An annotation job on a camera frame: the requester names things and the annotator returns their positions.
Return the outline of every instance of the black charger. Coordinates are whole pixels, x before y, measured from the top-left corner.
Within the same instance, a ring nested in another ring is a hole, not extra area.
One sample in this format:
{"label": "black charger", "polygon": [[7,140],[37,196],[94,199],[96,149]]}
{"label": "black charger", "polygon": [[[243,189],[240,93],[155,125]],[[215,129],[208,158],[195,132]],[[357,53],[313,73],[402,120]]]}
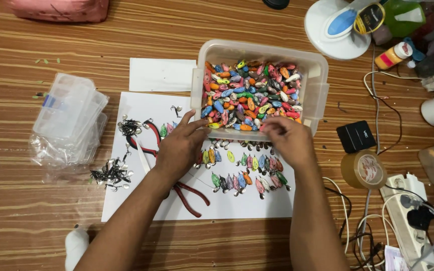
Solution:
{"label": "black charger", "polygon": [[337,127],[336,132],[346,153],[355,153],[376,146],[376,140],[366,120]]}

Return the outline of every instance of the wood grain surface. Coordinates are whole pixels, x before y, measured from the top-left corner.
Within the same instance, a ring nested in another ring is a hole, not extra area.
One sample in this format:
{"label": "wood grain surface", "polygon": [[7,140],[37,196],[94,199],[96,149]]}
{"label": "wood grain surface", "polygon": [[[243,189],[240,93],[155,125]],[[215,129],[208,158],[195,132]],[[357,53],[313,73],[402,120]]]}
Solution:
{"label": "wood grain surface", "polygon": [[[288,8],[275,11],[260,0],[112,0],[105,22],[73,25],[20,19],[0,5],[0,270],[63,270],[65,236],[73,226],[87,227],[92,235],[103,226],[103,187],[89,185],[86,178],[70,184],[45,181],[45,171],[28,158],[28,138],[42,103],[32,96],[48,91],[57,72],[91,78],[110,97],[104,110],[109,123],[93,165],[100,167],[111,155],[120,92],[128,90],[130,57],[197,59],[202,44],[215,38],[317,52],[304,31],[304,16],[313,2],[291,0]],[[327,60],[326,121],[319,123],[314,147],[323,175],[334,179],[353,202],[354,231],[366,191],[342,179],[345,153],[336,127],[367,120],[375,132],[374,100],[363,85],[372,49],[352,61]],[[401,74],[412,73],[402,67]],[[376,76],[376,88],[403,116],[403,138],[383,153],[384,165],[390,174],[417,175],[434,203],[434,186],[428,186],[418,160],[419,150],[434,145],[434,128],[419,113],[420,104],[432,94],[420,83],[384,75]],[[382,146],[398,139],[397,115],[383,104],[379,131]],[[338,230],[344,217],[341,199],[328,196]],[[370,213],[380,212],[382,204],[379,192],[373,191]],[[375,240],[385,242],[381,221],[369,223]],[[289,227],[290,219],[154,222],[135,268],[289,270]],[[394,236],[392,245],[397,245]],[[351,250],[347,256],[355,264]]]}

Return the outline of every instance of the glue bottle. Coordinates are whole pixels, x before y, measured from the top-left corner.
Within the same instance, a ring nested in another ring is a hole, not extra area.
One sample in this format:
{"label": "glue bottle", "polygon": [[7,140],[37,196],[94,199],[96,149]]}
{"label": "glue bottle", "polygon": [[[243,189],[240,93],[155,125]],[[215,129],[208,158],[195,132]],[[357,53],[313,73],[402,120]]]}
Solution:
{"label": "glue bottle", "polygon": [[404,59],[413,54],[413,49],[406,42],[400,42],[394,47],[388,49],[388,51],[380,54],[374,59],[377,67],[381,70],[387,70],[394,65],[400,63]]}

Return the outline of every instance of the packing tape roll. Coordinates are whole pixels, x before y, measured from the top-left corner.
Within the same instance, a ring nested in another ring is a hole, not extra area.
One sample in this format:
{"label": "packing tape roll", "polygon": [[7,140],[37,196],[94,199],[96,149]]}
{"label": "packing tape roll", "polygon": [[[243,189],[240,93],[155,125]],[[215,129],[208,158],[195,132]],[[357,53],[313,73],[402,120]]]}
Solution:
{"label": "packing tape roll", "polygon": [[379,189],[387,178],[378,156],[369,150],[346,154],[341,160],[341,174],[350,186],[358,189]]}

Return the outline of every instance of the pink bag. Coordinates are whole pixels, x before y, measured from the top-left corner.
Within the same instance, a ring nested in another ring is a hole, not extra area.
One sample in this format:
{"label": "pink bag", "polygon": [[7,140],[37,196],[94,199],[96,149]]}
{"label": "pink bag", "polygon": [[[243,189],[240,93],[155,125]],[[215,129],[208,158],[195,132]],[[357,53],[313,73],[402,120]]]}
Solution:
{"label": "pink bag", "polygon": [[103,22],[109,0],[0,0],[13,14],[53,22]]}

